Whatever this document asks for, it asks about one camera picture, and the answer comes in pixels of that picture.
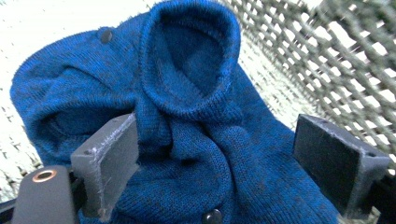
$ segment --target metal mesh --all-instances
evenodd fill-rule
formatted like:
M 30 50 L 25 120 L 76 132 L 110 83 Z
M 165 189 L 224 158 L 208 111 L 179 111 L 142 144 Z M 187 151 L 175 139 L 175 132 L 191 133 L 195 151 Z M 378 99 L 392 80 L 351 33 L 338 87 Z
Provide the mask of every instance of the metal mesh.
M 396 153 L 394 2 L 223 1 L 322 117 Z
M 295 130 L 301 113 L 320 117 L 306 94 L 293 88 L 292 81 L 283 76 L 274 63 L 245 35 L 242 35 L 239 64 L 276 118 L 291 129 Z

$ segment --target gray plastic block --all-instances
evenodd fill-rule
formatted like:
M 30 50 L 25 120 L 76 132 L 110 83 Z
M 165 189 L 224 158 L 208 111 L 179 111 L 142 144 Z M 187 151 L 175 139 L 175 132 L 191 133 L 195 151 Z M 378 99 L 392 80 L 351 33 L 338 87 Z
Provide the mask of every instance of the gray plastic block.
M 138 169 L 134 114 L 112 119 L 71 156 L 75 176 L 84 179 L 87 202 L 84 216 L 110 219 L 128 180 Z
M 325 119 L 307 115 L 298 118 L 293 155 L 343 217 L 368 217 L 368 194 L 387 173 L 388 155 Z
M 27 175 L 12 216 L 14 224 L 78 223 L 67 168 L 46 166 Z

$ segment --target dark button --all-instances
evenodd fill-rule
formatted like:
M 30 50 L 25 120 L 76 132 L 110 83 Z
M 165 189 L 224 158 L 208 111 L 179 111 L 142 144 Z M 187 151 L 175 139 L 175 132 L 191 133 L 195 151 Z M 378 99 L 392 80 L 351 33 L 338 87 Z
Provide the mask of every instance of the dark button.
M 208 212 L 202 216 L 203 224 L 221 224 L 222 223 L 222 215 L 218 209 L 213 209 L 211 212 Z
M 110 30 L 105 30 L 104 32 L 102 32 L 102 36 L 100 37 L 100 41 L 102 41 L 102 43 L 107 44 L 108 42 L 110 42 L 111 38 L 113 37 L 113 34 L 111 34 Z

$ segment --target mesh wall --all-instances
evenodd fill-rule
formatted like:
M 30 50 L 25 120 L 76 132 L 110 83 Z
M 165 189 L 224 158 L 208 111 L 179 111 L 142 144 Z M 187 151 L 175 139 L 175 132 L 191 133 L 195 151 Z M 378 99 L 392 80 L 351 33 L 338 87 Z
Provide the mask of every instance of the mesh wall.
M 396 3 L 226 0 L 243 30 L 322 117 L 396 152 Z

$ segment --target blue knit fabric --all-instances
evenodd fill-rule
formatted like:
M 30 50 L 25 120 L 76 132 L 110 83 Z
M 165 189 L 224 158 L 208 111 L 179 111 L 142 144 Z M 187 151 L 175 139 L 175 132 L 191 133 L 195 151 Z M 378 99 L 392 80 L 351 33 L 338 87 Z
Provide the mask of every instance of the blue knit fabric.
M 224 223 L 335 222 L 291 156 L 293 132 L 238 65 L 239 45 L 226 8 L 163 2 L 43 48 L 17 72 L 11 98 L 45 165 L 70 164 L 109 119 L 136 113 L 141 168 L 114 223 L 200 223 L 215 208 Z

